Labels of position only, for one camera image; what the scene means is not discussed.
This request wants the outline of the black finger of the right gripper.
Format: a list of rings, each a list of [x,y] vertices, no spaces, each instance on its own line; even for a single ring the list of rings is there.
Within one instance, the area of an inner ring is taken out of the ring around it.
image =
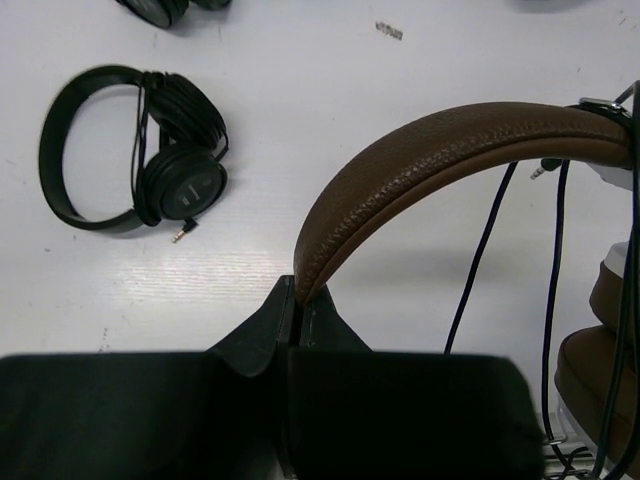
[[[639,83],[634,82],[629,88],[631,105],[631,136],[633,140],[633,197],[639,199]]]

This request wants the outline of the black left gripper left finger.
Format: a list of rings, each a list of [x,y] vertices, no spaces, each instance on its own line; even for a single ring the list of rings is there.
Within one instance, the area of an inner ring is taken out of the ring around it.
[[[1,361],[5,479],[279,479],[269,366],[293,282],[204,351]]]

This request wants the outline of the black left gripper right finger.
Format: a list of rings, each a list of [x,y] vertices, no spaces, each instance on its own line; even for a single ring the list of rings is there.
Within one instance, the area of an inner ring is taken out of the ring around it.
[[[508,359],[375,351],[327,289],[287,359],[286,450],[300,479],[539,479],[542,432]]]

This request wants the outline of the brown and silver headphones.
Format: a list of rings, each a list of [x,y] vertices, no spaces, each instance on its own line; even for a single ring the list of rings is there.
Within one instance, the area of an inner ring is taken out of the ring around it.
[[[325,187],[294,250],[295,295],[307,304],[346,259],[426,196],[497,166],[568,175],[572,162],[623,177],[633,194],[632,98],[582,98],[570,106],[490,102],[443,110],[400,127],[356,155]],[[567,337],[546,372],[596,445],[594,479],[639,475],[639,232],[625,256],[605,259],[590,305],[599,325]]]

